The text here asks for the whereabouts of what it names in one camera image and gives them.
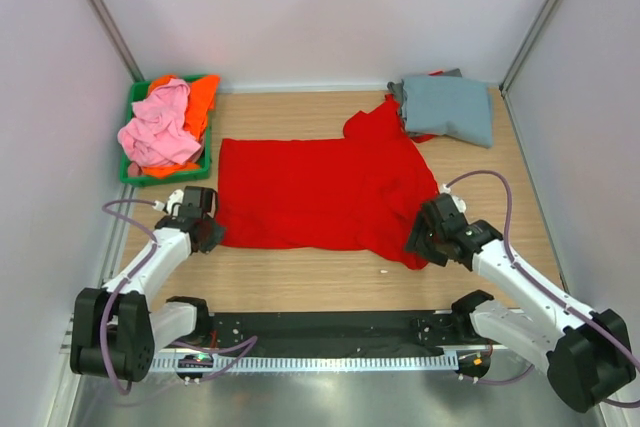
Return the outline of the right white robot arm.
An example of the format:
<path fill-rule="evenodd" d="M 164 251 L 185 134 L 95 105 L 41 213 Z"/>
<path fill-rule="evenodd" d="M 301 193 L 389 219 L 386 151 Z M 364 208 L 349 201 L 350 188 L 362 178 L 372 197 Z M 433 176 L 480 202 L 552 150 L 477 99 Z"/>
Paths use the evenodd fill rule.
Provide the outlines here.
<path fill-rule="evenodd" d="M 555 394 L 585 413 L 631 384 L 639 362 L 626 323 L 611 309 L 595 311 L 563 292 L 484 220 L 467 221 L 461 201 L 443 193 L 423 203 L 407 251 L 444 266 L 456 262 L 499 287 L 520 310 L 478 294 L 477 304 L 450 319 L 452 334 L 480 336 L 508 347 L 544 374 Z"/>

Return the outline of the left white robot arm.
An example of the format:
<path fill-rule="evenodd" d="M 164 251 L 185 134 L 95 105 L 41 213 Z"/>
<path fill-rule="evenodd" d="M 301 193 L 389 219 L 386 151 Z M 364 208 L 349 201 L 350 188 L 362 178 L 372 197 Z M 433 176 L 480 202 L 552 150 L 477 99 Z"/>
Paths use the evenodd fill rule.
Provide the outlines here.
<path fill-rule="evenodd" d="M 174 296 L 158 311 L 151 305 L 168 277 L 191 255 L 208 254 L 223 240 L 216 220 L 218 194 L 187 186 L 152 206 L 161 212 L 149 240 L 116 277 L 76 297 L 69 366 L 129 389 L 143 380 L 155 354 L 175 341 L 204 345 L 212 334 L 205 300 Z"/>

